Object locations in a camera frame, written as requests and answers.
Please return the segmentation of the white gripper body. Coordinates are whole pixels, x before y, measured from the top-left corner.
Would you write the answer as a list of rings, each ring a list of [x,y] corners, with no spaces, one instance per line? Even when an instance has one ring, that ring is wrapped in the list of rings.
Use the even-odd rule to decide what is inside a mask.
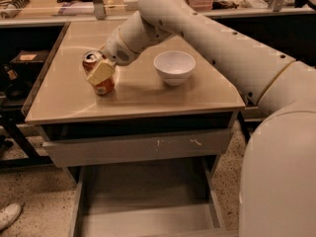
[[[120,36],[119,30],[120,27],[117,27],[108,35],[101,47],[101,52],[117,65],[127,66],[138,57],[138,54],[127,47]]]

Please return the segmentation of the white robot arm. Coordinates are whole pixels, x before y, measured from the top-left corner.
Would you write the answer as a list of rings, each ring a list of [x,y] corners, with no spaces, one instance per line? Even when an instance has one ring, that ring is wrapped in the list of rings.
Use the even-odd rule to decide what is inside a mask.
[[[138,0],[108,37],[97,85],[116,66],[175,34],[212,64],[267,118],[246,147],[239,237],[316,237],[316,69],[197,12],[184,0]]]

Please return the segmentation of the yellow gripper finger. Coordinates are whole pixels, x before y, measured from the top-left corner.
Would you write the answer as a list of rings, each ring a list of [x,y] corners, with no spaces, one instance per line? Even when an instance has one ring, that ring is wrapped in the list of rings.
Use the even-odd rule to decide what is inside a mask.
[[[86,81],[93,86],[96,86],[103,81],[109,79],[116,73],[116,64],[109,59],[99,61],[93,70],[88,74]]]

